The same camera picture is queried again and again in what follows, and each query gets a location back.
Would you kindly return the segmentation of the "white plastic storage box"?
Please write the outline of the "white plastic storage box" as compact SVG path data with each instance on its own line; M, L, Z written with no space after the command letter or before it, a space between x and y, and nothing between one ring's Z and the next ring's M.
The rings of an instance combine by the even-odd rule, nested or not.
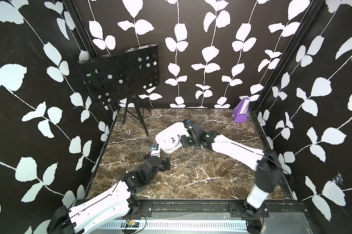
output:
M159 144L160 149L165 154L169 155L182 147L182 136L188 137L189 133L187 132L183 122L176 122L159 132L155 136L155 141Z

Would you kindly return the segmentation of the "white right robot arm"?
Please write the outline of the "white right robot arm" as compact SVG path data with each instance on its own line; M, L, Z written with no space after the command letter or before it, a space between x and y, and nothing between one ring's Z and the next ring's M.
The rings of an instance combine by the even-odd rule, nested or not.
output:
M183 121L187 134L181 136L184 148L200 147L229 156L255 171L255 183L246 198L246 209L259 209L274 191L285 169L272 149L255 149L210 130L204 131L197 121Z

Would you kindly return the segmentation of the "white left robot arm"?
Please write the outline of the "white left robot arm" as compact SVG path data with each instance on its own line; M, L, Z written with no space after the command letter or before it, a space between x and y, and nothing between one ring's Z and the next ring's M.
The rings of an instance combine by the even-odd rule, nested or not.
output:
M150 185L158 172L171 168L171 156L160 157L153 145L144 163L126 173L102 194L71 208L58 208L46 231L48 234L90 234L101 225L128 214L136 214L140 201L136 196Z

